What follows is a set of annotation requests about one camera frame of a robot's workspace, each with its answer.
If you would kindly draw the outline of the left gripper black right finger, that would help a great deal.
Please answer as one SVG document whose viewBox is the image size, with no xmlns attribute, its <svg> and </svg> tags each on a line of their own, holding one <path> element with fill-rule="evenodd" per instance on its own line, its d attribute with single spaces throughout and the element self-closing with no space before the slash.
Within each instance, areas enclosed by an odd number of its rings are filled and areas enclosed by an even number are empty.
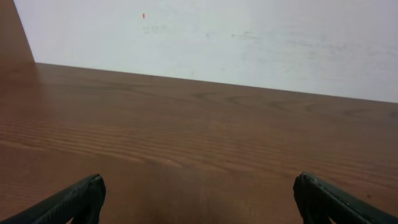
<svg viewBox="0 0 398 224">
<path fill-rule="evenodd" d="M 397 217 L 313 174 L 300 173 L 293 190 L 304 224 L 397 224 Z"/>
</svg>

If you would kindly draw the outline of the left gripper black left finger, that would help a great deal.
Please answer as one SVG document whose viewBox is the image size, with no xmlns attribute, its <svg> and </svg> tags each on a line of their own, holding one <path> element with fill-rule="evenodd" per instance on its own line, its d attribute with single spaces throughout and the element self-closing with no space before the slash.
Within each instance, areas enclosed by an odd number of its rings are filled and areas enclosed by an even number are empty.
<svg viewBox="0 0 398 224">
<path fill-rule="evenodd" d="M 105 195 L 103 177 L 89 175 L 1 224 L 98 224 Z"/>
</svg>

